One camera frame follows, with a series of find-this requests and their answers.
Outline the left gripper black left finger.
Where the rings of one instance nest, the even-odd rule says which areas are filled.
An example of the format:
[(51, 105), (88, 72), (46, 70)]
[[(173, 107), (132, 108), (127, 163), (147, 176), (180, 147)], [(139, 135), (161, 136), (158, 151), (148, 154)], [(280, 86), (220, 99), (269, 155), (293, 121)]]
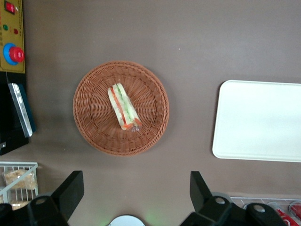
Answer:
[(67, 226), (84, 195), (81, 170), (73, 171), (51, 194), (35, 198), (28, 205), (31, 226)]

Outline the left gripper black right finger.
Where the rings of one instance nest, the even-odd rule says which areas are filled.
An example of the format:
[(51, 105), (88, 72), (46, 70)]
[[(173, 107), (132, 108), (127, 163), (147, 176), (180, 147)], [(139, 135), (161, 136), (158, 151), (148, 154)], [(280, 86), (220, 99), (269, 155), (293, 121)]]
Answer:
[(200, 172), (190, 173), (190, 199), (194, 211), (182, 226), (236, 226), (232, 218), (232, 204), (222, 196), (212, 195)]

